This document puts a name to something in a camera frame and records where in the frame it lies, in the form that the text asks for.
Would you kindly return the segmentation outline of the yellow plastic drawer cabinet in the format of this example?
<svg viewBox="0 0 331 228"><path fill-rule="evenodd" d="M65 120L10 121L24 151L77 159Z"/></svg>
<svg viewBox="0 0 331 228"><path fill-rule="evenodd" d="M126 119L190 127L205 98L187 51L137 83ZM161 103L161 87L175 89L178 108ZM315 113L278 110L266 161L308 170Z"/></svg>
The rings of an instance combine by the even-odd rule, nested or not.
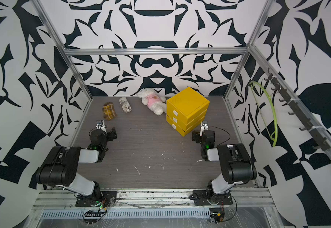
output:
<svg viewBox="0 0 331 228"><path fill-rule="evenodd" d="M186 136L205 119L210 101L188 87L166 101L166 121Z"/></svg>

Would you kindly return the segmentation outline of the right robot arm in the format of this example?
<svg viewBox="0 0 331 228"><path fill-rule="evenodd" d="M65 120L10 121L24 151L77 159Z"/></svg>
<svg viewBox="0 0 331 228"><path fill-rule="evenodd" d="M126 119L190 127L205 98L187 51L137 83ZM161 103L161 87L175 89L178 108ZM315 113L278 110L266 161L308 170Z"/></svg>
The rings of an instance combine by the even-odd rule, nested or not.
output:
<svg viewBox="0 0 331 228"><path fill-rule="evenodd" d="M257 170L245 146L237 144L215 144L215 132L193 131L192 140L201 146L201 156L207 162L218 162L221 174L207 186L209 199L220 197L237 185L243 185L257 177Z"/></svg>

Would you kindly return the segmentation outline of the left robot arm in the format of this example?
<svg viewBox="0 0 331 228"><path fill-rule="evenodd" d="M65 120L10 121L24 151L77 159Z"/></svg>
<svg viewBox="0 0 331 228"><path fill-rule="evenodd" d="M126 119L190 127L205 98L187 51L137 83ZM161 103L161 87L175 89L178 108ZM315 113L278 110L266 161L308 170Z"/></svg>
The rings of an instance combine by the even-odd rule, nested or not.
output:
<svg viewBox="0 0 331 228"><path fill-rule="evenodd" d="M88 204L97 204L104 199L99 184L78 173L80 163L100 163L108 151L107 143L117 139L116 128L110 132L106 126L100 126L89 132L90 145L52 147L42 166L35 174L38 184L61 187L73 192L76 197L86 200Z"/></svg>

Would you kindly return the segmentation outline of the brown plaid cloth item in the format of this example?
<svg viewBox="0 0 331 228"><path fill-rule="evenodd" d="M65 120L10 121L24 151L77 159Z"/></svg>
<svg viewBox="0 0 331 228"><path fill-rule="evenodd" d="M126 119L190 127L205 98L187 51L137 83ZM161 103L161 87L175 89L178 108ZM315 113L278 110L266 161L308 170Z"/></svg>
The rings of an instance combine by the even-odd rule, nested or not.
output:
<svg viewBox="0 0 331 228"><path fill-rule="evenodd" d="M103 105L103 117L110 121L117 117L113 102L107 102Z"/></svg>

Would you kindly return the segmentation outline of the white patterned small shoe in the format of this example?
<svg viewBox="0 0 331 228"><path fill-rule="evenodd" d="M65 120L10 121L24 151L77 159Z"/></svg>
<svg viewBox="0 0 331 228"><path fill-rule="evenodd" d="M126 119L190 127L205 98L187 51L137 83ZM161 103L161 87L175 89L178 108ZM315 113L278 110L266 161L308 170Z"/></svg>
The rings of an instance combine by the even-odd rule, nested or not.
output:
<svg viewBox="0 0 331 228"><path fill-rule="evenodd" d="M122 110L125 112L125 113L129 113L132 111L132 107L128 101L128 99L126 97L121 97L119 99L119 103L121 105L121 108Z"/></svg>

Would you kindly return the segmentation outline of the white plush toy pink shirt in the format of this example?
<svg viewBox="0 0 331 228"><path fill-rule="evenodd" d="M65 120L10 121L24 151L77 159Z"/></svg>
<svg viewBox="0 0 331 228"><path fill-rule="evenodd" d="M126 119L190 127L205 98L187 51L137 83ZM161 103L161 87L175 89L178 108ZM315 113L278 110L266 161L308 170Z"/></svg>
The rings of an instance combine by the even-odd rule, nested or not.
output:
<svg viewBox="0 0 331 228"><path fill-rule="evenodd" d="M142 104L157 116L166 113L166 98L160 96L154 89L143 88L137 93L137 96L142 99Z"/></svg>

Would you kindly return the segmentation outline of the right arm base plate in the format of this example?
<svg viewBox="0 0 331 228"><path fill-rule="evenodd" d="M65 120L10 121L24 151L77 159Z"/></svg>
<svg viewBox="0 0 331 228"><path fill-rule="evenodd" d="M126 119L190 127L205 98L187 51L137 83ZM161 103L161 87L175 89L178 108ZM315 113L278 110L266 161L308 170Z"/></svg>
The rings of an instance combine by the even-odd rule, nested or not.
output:
<svg viewBox="0 0 331 228"><path fill-rule="evenodd" d="M233 198L229 192L223 194L214 194L209 190L193 190L189 197L196 206L230 206L233 204Z"/></svg>

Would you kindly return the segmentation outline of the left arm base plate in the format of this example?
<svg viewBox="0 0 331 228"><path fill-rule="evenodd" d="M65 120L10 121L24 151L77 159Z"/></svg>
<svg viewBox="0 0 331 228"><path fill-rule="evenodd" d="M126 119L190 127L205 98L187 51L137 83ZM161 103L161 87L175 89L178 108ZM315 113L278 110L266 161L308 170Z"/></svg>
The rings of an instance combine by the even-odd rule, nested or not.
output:
<svg viewBox="0 0 331 228"><path fill-rule="evenodd" d="M75 206L78 208L111 206L116 202L117 194L117 191L101 191L98 196L95 196L94 194L89 196L78 195Z"/></svg>

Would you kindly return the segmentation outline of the black wall hook rack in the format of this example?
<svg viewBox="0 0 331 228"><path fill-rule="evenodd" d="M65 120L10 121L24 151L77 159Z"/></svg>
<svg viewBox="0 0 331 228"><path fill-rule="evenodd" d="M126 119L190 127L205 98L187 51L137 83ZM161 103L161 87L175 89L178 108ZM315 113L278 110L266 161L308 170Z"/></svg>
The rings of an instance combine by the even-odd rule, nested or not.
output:
<svg viewBox="0 0 331 228"><path fill-rule="evenodd" d="M279 93L281 95L282 99L279 101L290 107L292 112L289 112L288 114L290 116L296 116L299 119L303 125L303 127L300 127L299 130L308 131L314 139L316 145L313 145L312 148L314 150L321 149L323 151L330 149L331 146L327 142L327 138L324 137L318 130L322 127L313 124L312 118L308 117L302 108L301 100L295 97L295 93L288 89L287 85L284 85L282 77L280 75L273 75L270 68L268 68L268 77L265 80L270 81L274 85L274 88L272 88L274 94Z"/></svg>

